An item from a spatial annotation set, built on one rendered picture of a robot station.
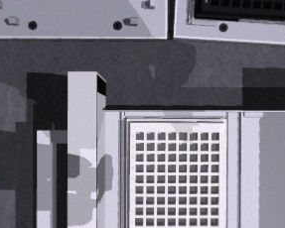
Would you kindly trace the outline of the white multiwell plate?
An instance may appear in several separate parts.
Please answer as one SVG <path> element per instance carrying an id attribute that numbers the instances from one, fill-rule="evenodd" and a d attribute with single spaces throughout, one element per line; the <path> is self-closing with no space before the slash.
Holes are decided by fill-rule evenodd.
<path id="1" fill-rule="evenodd" d="M 126 228 L 225 220 L 226 119 L 127 119 Z"/>

